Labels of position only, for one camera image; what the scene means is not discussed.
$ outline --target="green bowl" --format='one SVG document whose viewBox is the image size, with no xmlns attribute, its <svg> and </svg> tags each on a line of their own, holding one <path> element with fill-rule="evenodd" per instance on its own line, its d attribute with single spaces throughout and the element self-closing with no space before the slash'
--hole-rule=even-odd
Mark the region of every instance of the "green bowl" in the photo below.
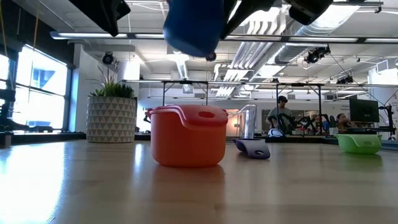
<svg viewBox="0 0 398 224">
<path fill-rule="evenodd" d="M 338 145 L 343 152 L 375 154 L 381 149 L 381 135 L 377 134 L 336 134 Z"/>
</svg>

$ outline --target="metal frame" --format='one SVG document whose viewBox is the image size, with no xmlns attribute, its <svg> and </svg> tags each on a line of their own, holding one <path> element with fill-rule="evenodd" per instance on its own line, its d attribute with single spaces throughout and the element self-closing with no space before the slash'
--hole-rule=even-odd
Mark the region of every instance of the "metal frame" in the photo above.
<svg viewBox="0 0 398 224">
<path fill-rule="evenodd" d="M 207 81 L 162 80 L 162 83 L 163 83 L 162 106 L 165 105 L 165 94 L 166 94 L 166 92 L 167 92 L 170 88 L 172 88 L 172 87 L 174 86 L 174 84 L 176 84 L 176 83 L 179 83 L 179 84 L 181 84 L 181 85 L 193 85 L 193 84 L 195 84 L 195 83 L 206 85 L 206 90 L 204 90 L 204 89 L 202 88 L 203 91 L 206 93 L 206 98 L 202 98 L 202 99 L 206 99 L 206 105 L 208 105 L 208 99 L 209 99 L 209 95 L 208 95 L 208 92 L 209 92 L 209 84 L 208 84 Z M 172 83 L 172 85 L 166 89 L 166 83 Z"/>
<path fill-rule="evenodd" d="M 259 85 L 259 86 L 276 86 L 290 85 L 292 87 L 304 86 L 324 86 L 324 87 L 380 87 L 380 88 L 398 88 L 398 85 L 375 85 L 375 84 L 327 84 L 327 83 L 264 83 L 264 82 L 214 82 L 214 81 L 195 81 L 195 80 L 122 80 L 124 83 L 201 83 L 205 85 Z"/>
<path fill-rule="evenodd" d="M 189 84 L 194 83 L 205 84 L 206 88 L 206 105 L 208 104 L 208 85 L 209 84 L 224 84 L 224 85 L 260 85 L 260 86 L 275 86 L 276 90 L 276 103 L 277 103 L 277 114 L 279 114 L 279 87 L 280 86 L 292 86 L 292 87 L 303 87 L 303 86 L 316 86 L 318 89 L 311 88 L 318 95 L 319 104 L 319 122 L 320 122 L 320 135 L 322 135 L 322 87 L 384 87 L 384 88 L 398 88 L 398 85 L 373 85 L 373 84 L 325 84 L 325 83 L 252 83 L 252 82 L 208 82 L 208 81 L 188 81 L 188 80 L 123 80 L 126 83 L 163 83 L 163 106 L 165 105 L 165 89 L 166 83 L 179 83 L 179 84 Z M 220 98 L 220 100 L 228 100 L 230 98 Z"/>
</svg>

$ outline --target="white geometric planter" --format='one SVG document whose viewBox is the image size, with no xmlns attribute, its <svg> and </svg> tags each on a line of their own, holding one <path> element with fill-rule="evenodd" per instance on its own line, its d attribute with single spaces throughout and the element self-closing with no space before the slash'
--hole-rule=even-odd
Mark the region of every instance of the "white geometric planter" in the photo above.
<svg viewBox="0 0 398 224">
<path fill-rule="evenodd" d="M 86 136 L 89 142 L 133 142 L 135 130 L 134 99 L 111 96 L 88 98 Z"/>
</svg>

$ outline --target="woman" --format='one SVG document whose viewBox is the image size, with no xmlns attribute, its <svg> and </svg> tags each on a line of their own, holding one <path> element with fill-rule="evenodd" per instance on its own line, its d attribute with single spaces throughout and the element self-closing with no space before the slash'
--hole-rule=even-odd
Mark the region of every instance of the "woman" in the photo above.
<svg viewBox="0 0 398 224">
<path fill-rule="evenodd" d="M 343 113 L 337 115 L 336 117 L 336 121 L 337 121 L 337 128 L 340 132 L 345 132 L 347 130 L 347 128 L 355 128 L 356 125 L 351 122 L 347 116 Z"/>
</svg>

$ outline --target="person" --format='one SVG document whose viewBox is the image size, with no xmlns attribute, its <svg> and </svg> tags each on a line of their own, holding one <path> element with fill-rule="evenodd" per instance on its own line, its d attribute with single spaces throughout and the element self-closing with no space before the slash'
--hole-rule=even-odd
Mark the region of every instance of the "person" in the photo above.
<svg viewBox="0 0 398 224">
<path fill-rule="evenodd" d="M 293 117 L 293 113 L 291 110 L 289 110 L 288 108 L 285 107 L 286 103 L 288 102 L 287 98 L 284 96 L 280 96 L 278 97 L 278 107 L 279 107 L 279 114 L 286 114 L 287 116 Z M 267 116 L 267 123 L 269 125 L 271 125 L 271 122 L 269 121 L 269 118 L 271 116 L 275 116 L 277 117 L 277 108 L 275 107 L 274 109 L 271 110 L 271 112 L 269 112 L 268 116 Z M 282 117 L 283 121 L 284 121 L 284 126 L 285 128 L 287 128 L 290 124 L 290 121 L 286 118 L 286 117 Z M 276 128 L 278 128 L 278 124 L 275 120 L 272 120 L 272 122 L 274 123 L 274 126 Z"/>
<path fill-rule="evenodd" d="M 337 122 L 337 128 L 339 132 L 345 132 L 347 128 L 355 128 L 356 125 L 351 122 L 347 116 L 343 113 L 337 115 L 336 117 L 336 122 Z"/>
</svg>

